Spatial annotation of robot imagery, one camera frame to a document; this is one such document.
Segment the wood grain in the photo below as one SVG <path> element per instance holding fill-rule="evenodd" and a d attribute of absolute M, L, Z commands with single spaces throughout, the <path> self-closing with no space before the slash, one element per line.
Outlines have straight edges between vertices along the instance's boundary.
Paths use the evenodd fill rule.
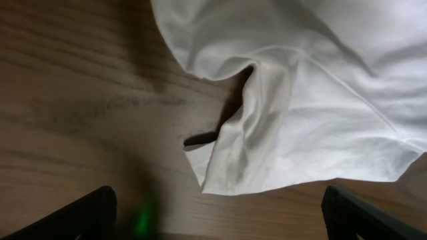
<path fill-rule="evenodd" d="M 119 226 L 155 195 L 166 239 L 327 239 L 332 183 L 427 231 L 425 159 L 396 183 L 202 195 L 183 142 L 218 128 L 244 76 L 184 73 L 147 0 L 0 1 L 0 71 L 0 236 L 102 185 Z"/>

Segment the wooden surface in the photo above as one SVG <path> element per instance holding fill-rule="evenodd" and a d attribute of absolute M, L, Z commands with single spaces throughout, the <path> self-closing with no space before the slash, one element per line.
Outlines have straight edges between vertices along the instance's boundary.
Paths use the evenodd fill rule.
<path fill-rule="evenodd" d="M 396 183 L 202 195 L 183 142 L 217 129 L 244 76 L 185 74 L 147 0 L 2 0 L 0 73 L 0 237 L 102 185 L 119 226 L 157 196 L 165 239 L 327 239 L 331 183 L 427 231 L 424 159 Z"/>

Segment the black object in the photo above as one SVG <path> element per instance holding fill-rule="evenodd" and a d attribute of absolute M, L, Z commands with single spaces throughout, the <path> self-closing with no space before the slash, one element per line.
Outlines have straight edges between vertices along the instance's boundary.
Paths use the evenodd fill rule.
<path fill-rule="evenodd" d="M 364 200 L 331 185 L 322 201 L 330 240 L 427 239 L 427 234 L 393 218 Z"/>
<path fill-rule="evenodd" d="M 101 240 L 113 231 L 117 199 L 104 186 L 2 240 Z"/>

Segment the white cloth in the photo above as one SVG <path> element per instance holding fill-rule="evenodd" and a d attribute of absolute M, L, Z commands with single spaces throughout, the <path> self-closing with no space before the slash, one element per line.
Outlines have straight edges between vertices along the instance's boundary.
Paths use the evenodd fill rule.
<path fill-rule="evenodd" d="M 425 0 L 153 0 L 189 73 L 254 72 L 216 142 L 187 157 L 204 193 L 333 178 L 395 181 L 427 148 Z"/>

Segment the white fabric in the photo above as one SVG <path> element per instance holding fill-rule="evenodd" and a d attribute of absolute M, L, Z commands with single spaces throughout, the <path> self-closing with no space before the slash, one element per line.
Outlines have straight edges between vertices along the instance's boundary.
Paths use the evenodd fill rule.
<path fill-rule="evenodd" d="M 337 177 L 395 181 L 427 148 L 425 0 L 153 0 L 189 73 L 254 72 L 243 107 L 187 157 L 204 193 Z"/>

